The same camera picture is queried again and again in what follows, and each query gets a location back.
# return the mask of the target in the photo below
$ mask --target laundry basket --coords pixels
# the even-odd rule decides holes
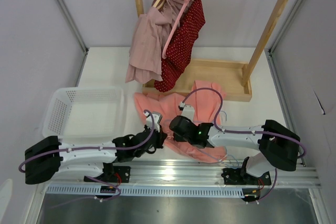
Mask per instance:
[[[121,87],[62,88],[49,103],[44,137],[117,137],[123,134],[124,95]]]

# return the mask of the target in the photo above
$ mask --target metal frame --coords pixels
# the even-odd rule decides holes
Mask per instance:
[[[274,43],[272,44],[272,46],[270,48],[270,54],[271,55],[274,52],[274,50],[277,48],[281,38],[285,35],[286,30],[288,29],[288,27],[292,23],[294,17],[296,16],[298,10],[302,6],[303,1],[304,0],[296,0],[295,4],[293,5],[292,9],[290,10],[290,12],[288,14],[288,17],[285,20],[285,23],[283,24],[279,34],[277,35]]]
[[[277,71],[275,63],[274,63],[274,59],[269,52],[266,52],[266,57],[267,57],[267,62],[268,62],[269,68],[270,68],[272,78],[273,78],[274,86],[275,86],[275,89],[276,89],[277,94],[278,94],[278,99],[279,99],[279,102],[280,102],[282,113],[284,115],[286,126],[287,126],[288,129],[290,129],[294,133],[297,133],[297,128],[295,126],[294,120],[292,119],[293,117],[292,117],[292,114],[291,114],[290,109],[289,109],[289,104],[287,102],[285,92],[284,92],[284,90],[282,88],[282,85],[281,85],[281,81],[280,81],[280,78],[279,78],[279,75],[278,75],[278,71]],[[306,166],[306,161],[305,161],[304,157],[302,157],[301,160],[302,160],[302,164],[304,166]]]
[[[48,184],[46,183],[37,185],[29,210],[27,211],[25,220],[22,223],[36,224],[47,188]]]
[[[86,47],[83,38],[64,2],[64,0],[55,0],[56,4],[59,7],[60,12],[63,14],[64,19],[66,20],[71,32],[73,33],[73,35],[75,36],[78,45],[80,46],[80,48],[82,49],[83,53],[86,54],[88,51],[88,48]]]
[[[327,208],[325,207],[321,190],[309,189],[311,202],[313,203],[315,214],[319,223],[331,224]]]
[[[184,186],[192,187],[225,187],[251,188],[254,186],[224,185],[221,177],[222,169],[230,167],[231,162],[207,164],[187,161],[132,161],[124,163],[131,167],[130,185],[138,186]],[[295,172],[278,170],[276,188],[320,188],[320,181],[315,168],[298,166]]]
[[[75,87],[78,87],[80,78],[81,78],[82,73],[83,73],[83,69],[84,69],[84,66],[85,66],[86,59],[88,58],[88,52],[89,52],[89,50],[85,53],[83,61],[81,63],[80,70],[79,70],[79,73],[78,73],[78,76],[77,76],[77,79],[76,79]]]

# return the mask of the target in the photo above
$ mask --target hanging clothes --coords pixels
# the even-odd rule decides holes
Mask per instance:
[[[198,88],[212,88],[220,92],[223,98],[226,96],[225,92],[222,91],[221,86],[216,83],[195,81],[192,90]],[[143,110],[145,109],[159,112],[162,115],[160,125],[162,126],[163,132],[168,134],[168,137],[164,141],[166,147],[172,149],[176,153],[192,157],[201,162],[214,163],[218,162],[218,160],[222,160],[226,155],[223,147],[202,149],[203,152],[215,158],[213,159],[200,152],[197,147],[192,146],[190,143],[176,142],[174,140],[173,132],[169,129],[169,124],[177,115],[181,115],[182,111],[180,111],[178,107],[184,98],[184,96],[177,93],[167,96],[150,93],[148,95],[141,93],[134,94],[135,107],[143,123],[146,122],[146,117],[143,114]],[[186,101],[186,104],[193,106],[195,109],[193,118],[195,124],[199,124],[200,122],[212,122],[220,103],[221,101],[218,95],[210,91],[196,92]],[[217,117],[217,123],[221,124],[219,116]]]
[[[151,7],[136,23],[126,82],[162,81],[161,54],[184,0],[166,0],[162,10]]]
[[[162,81],[155,80],[160,92],[171,90],[191,60],[191,53],[198,32],[205,24],[202,1],[194,0],[168,45],[166,59],[162,59]]]

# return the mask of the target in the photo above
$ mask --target wooden rack base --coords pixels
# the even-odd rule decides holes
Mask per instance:
[[[223,90],[227,92],[226,100],[250,101],[252,98],[250,76],[282,11],[285,9],[287,1],[288,0],[277,0],[249,63],[218,60],[192,60],[191,64],[178,79],[174,89],[164,94],[176,92],[186,95],[190,92],[195,80],[204,80],[220,84]],[[138,16],[143,14],[143,1],[135,0],[135,4]],[[154,89],[153,81],[146,83],[143,86],[142,92],[159,93],[158,90]]]
[[[240,61],[192,59],[172,90],[161,93],[154,88],[152,80],[143,85],[142,93],[179,93],[186,96],[191,92],[194,80],[202,80],[218,83],[226,92],[225,100],[249,102],[252,98],[251,83],[248,80],[245,86],[241,85],[247,65],[247,62]]]

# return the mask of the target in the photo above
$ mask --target purple cable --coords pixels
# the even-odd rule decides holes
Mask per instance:
[[[151,138],[151,136],[153,135],[154,127],[155,127],[153,114],[149,110],[144,110],[144,112],[148,113],[149,116],[151,117],[151,119],[152,119],[152,128],[151,128],[151,132],[149,133],[148,137],[143,142],[141,142],[141,143],[139,143],[139,144],[137,144],[135,146],[131,146],[131,147],[103,147],[101,149],[100,147],[87,146],[87,147],[72,148],[71,151],[83,151],[83,150],[122,150],[122,151],[127,151],[127,150],[132,150],[132,149],[138,148],[141,145],[144,145]],[[25,173],[26,171],[23,170],[22,167],[24,165],[28,164],[29,162],[37,159],[37,158],[40,158],[40,157],[43,157],[43,156],[47,156],[47,155],[50,155],[50,154],[54,154],[54,153],[67,152],[68,150],[69,150],[68,148],[58,149],[58,150],[43,152],[43,153],[37,154],[37,155],[35,155],[33,157],[30,157],[30,158],[26,159],[25,161],[23,161],[19,165],[19,171],[21,173]]]
[[[296,139],[292,138],[292,137],[289,137],[289,136],[285,136],[285,135],[281,135],[281,134],[278,134],[278,133],[274,133],[274,132],[269,132],[269,131],[256,131],[256,132],[252,132],[252,131],[230,131],[230,130],[224,130],[222,128],[220,128],[218,125],[217,125],[217,117],[220,113],[220,110],[222,108],[222,105],[223,105],[223,97],[221,95],[221,93],[219,93],[217,90],[215,89],[212,89],[212,88],[199,88],[199,89],[194,89],[193,91],[191,91],[185,98],[184,100],[182,101],[183,103],[185,103],[185,101],[195,92],[199,91],[199,90],[211,90],[211,91],[214,91],[216,94],[219,95],[219,98],[220,98],[220,106],[218,108],[218,111],[217,113],[215,114],[215,118],[214,118],[214,125],[215,125],[215,128],[218,129],[219,131],[221,132],[224,132],[224,133],[233,133],[233,134],[266,134],[266,135],[270,135],[270,136],[277,136],[277,137],[280,137],[280,138],[284,138],[284,139],[287,139],[289,141],[292,141],[296,144],[298,144],[299,146],[301,146],[301,148],[303,149],[303,153],[298,156],[298,158],[301,158],[301,157],[304,157],[307,153],[307,149],[306,147],[299,141],[297,141]]]
[[[274,187],[275,187],[275,184],[277,183],[277,179],[278,179],[278,170],[275,168],[275,177],[274,177],[274,181],[273,181],[273,185],[271,187],[271,189],[264,195],[262,196],[260,199],[258,199],[258,201],[261,201],[265,198],[267,198],[270,194],[271,191],[273,191]]]
[[[79,201],[79,200],[82,200],[82,199],[99,199],[99,200],[101,200],[101,201],[108,201],[108,200],[112,200],[112,199],[115,199],[115,198],[120,197],[120,195],[121,195],[121,190],[120,190],[120,188],[119,188],[118,186],[115,186],[115,185],[112,185],[112,184],[110,184],[110,183],[107,183],[107,182],[98,180],[98,179],[96,179],[96,178],[92,178],[92,177],[90,177],[90,176],[85,176],[85,177],[89,178],[90,180],[93,180],[94,182],[98,182],[98,183],[107,185],[107,186],[109,186],[109,187],[113,187],[113,188],[115,188],[115,189],[118,191],[118,194],[117,194],[117,195],[114,195],[114,196],[111,196],[111,197],[109,197],[109,198],[106,198],[106,199],[99,199],[99,198],[92,197],[92,196],[80,197],[80,198],[76,198],[76,199],[72,199],[72,200],[69,200],[69,201],[60,203],[60,204],[58,204],[58,205],[54,205],[54,206],[50,207],[50,209],[57,208],[57,207],[61,207],[61,206],[64,206],[64,205],[66,205],[66,204],[69,204],[69,203],[72,203],[72,202],[76,202],[76,201]]]

